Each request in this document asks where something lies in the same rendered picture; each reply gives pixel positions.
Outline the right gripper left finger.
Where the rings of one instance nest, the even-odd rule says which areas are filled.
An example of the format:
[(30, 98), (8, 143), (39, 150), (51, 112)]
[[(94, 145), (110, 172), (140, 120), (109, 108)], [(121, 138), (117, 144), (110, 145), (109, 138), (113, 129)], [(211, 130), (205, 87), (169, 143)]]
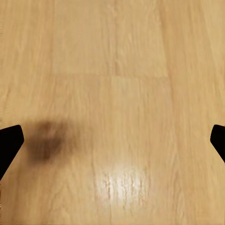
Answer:
[(0, 181), (24, 143), (21, 125), (0, 130)]

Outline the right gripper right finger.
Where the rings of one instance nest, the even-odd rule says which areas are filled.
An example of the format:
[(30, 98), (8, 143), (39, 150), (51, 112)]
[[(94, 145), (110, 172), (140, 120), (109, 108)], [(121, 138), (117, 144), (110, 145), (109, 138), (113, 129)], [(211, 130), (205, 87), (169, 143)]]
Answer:
[(221, 156), (221, 158), (225, 162), (225, 127), (221, 125), (214, 125), (211, 136), (210, 142)]

